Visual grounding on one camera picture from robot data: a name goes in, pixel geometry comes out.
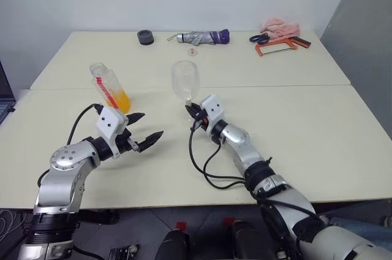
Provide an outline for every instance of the gray wall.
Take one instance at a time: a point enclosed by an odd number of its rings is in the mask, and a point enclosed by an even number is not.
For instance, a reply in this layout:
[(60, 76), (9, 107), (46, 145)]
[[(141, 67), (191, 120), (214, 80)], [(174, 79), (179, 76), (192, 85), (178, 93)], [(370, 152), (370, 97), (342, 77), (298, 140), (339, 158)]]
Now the gray wall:
[(392, 137), (392, 0), (341, 0), (321, 40)]
[(0, 59), (13, 88), (29, 88), (74, 30), (255, 30), (274, 16), (320, 36), (339, 1), (0, 0)]

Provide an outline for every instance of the clear plastic bottle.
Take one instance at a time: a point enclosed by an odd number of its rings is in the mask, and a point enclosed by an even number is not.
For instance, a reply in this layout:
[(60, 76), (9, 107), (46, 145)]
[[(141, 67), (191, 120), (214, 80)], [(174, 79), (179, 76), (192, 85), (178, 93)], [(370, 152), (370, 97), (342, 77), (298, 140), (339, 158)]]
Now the clear plastic bottle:
[(106, 103), (113, 108), (120, 109), (124, 114), (128, 113), (130, 99), (118, 82), (113, 70), (109, 70), (102, 63), (94, 63), (90, 65), (90, 72), (92, 74), (92, 83)]

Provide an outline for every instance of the black cable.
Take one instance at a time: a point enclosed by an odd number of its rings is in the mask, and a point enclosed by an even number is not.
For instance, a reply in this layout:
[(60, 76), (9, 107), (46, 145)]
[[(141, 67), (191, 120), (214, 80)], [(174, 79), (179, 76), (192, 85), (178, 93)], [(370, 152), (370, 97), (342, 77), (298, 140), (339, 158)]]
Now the black cable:
[(192, 161), (192, 164), (194, 165), (194, 167), (196, 168), (196, 170), (198, 170), (201, 174), (203, 174), (204, 176), (208, 176), (211, 178), (221, 178), (221, 179), (236, 179), (236, 180), (241, 180), (241, 181), (245, 181), (245, 179), (243, 177), (237, 177), (237, 176), (225, 176), (225, 175), (214, 175), (214, 174), (209, 174), (207, 172), (205, 172), (204, 170), (201, 170), (201, 168), (199, 168), (195, 162), (194, 159), (194, 154), (192, 151), (192, 139), (194, 136), (194, 132), (195, 132), (195, 126), (196, 126), (196, 121), (193, 123), (191, 129), (190, 129), (190, 135), (189, 135), (189, 143), (188, 143), (188, 147), (189, 147), (189, 156), (190, 156), (190, 160)]
[(84, 115), (89, 109), (93, 108), (95, 105), (98, 105), (98, 104), (91, 104), (91, 105), (89, 105), (87, 108), (85, 108), (83, 111), (80, 112), (78, 118), (76, 118), (75, 123), (74, 123), (73, 126), (72, 126), (71, 132), (70, 132), (69, 137), (68, 137), (67, 145), (70, 145), (70, 144), (71, 144), (71, 140), (72, 140), (72, 137), (74, 136), (74, 132), (75, 132), (76, 126), (77, 126), (78, 123), (79, 123), (79, 120), (83, 117), (83, 115)]
[(99, 256), (97, 254), (94, 254), (94, 253), (82, 250), (82, 249), (76, 247), (75, 245), (73, 245), (73, 250), (75, 250), (75, 252), (77, 252), (79, 254), (82, 254), (82, 255), (85, 255), (85, 256), (93, 257), (93, 258), (96, 258), (98, 260), (105, 260), (103, 257), (101, 257), (101, 256)]
[(207, 174), (206, 168), (207, 168), (208, 163), (212, 160), (213, 157), (215, 157), (216, 154), (218, 154), (219, 150), (221, 150), (221, 147), (222, 147), (222, 145), (219, 144), (219, 145), (218, 145), (218, 149), (217, 149), (217, 150), (207, 159), (207, 161), (204, 163), (204, 167), (203, 167), (203, 175), (204, 175), (204, 178), (207, 180), (207, 182), (208, 182), (212, 187), (214, 187), (214, 188), (216, 188), (216, 189), (228, 189), (228, 188), (231, 188), (233, 185), (238, 185), (238, 184), (240, 184), (240, 183), (241, 183), (241, 184), (245, 184), (244, 181), (238, 180), (237, 182), (233, 182), (233, 183), (231, 183), (231, 184), (229, 184), (229, 185), (226, 185), (226, 186), (219, 186), (219, 185), (214, 184), (214, 183), (208, 178), (208, 176), (206, 175), (206, 174)]
[(297, 211), (300, 211), (302, 213), (308, 214), (310, 217), (312, 217), (313, 219), (317, 220), (318, 222), (320, 222), (324, 227), (326, 226), (325, 222), (318, 217), (315, 213), (309, 211), (308, 209), (296, 206), (296, 205), (292, 205), (289, 203), (285, 203), (285, 202), (281, 202), (281, 201), (275, 201), (275, 200), (270, 200), (270, 199), (264, 199), (261, 197), (257, 197), (253, 192), (251, 192), (251, 196), (260, 204), (265, 204), (265, 205), (280, 205), (283, 207), (287, 207), (287, 208), (291, 208)]
[(43, 174), (41, 174), (41, 176), (38, 178), (38, 180), (37, 180), (37, 185), (38, 185), (38, 187), (41, 186), (41, 180), (43, 179), (43, 177), (44, 177), (48, 172), (49, 172), (49, 169), (46, 170)]
[(296, 245), (296, 251), (295, 252), (297, 252), (299, 254), (299, 256), (301, 257), (301, 259), (302, 259), (303, 258), (303, 254), (302, 254), (302, 251), (301, 251), (301, 239), (300, 239), (300, 237), (296, 237), (295, 245)]
[[(67, 145), (70, 145), (70, 144), (71, 144), (72, 137), (74, 136), (76, 126), (78, 125), (80, 119), (83, 117), (83, 115), (84, 115), (89, 109), (91, 109), (91, 108), (93, 108), (93, 107), (95, 107), (95, 106), (101, 106), (101, 105), (100, 105), (100, 104), (91, 104), (91, 105), (89, 105), (87, 108), (85, 108), (83, 111), (80, 112), (80, 114), (79, 114), (78, 118), (76, 118), (75, 123), (74, 123), (73, 126), (72, 126), (71, 132), (70, 132), (70, 134), (69, 134), (69, 136), (68, 136)], [(38, 178), (38, 180), (37, 180), (37, 185), (38, 185), (38, 187), (41, 186), (41, 181), (42, 181), (43, 177), (44, 177), (48, 172), (49, 172), (49, 169), (46, 170), (43, 174), (41, 174), (41, 176)]]

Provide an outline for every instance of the red label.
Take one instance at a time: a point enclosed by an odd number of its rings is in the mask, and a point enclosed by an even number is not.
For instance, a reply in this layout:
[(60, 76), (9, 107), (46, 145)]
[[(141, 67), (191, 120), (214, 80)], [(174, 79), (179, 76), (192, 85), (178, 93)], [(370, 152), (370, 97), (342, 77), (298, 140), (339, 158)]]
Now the red label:
[(177, 222), (176, 229), (179, 229), (180, 231), (185, 231), (186, 230), (186, 222), (182, 222), (182, 221)]
[(224, 226), (229, 226), (229, 225), (232, 225), (234, 223), (234, 221), (235, 221), (234, 217), (226, 217), (225, 219), (223, 219), (222, 223)]
[(102, 82), (102, 78), (97, 77), (97, 84), (100, 87), (100, 89), (104, 92), (104, 94), (106, 95), (106, 97), (110, 101), (113, 108), (118, 109), (118, 106), (117, 106), (115, 99), (113, 98), (113, 96), (110, 95), (109, 91), (104, 86), (104, 83)]

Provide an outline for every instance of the bottle label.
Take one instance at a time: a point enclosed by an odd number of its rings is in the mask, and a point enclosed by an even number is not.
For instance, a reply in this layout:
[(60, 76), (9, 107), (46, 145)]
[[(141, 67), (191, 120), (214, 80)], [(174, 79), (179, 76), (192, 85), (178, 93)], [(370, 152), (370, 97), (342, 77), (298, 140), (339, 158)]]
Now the bottle label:
[(113, 96), (109, 93), (109, 91), (104, 86), (104, 83), (102, 82), (102, 78), (97, 77), (97, 84), (100, 87), (100, 89), (104, 92), (104, 94), (106, 95), (106, 97), (110, 101), (113, 108), (118, 109), (118, 106), (117, 106), (115, 99), (113, 98)]

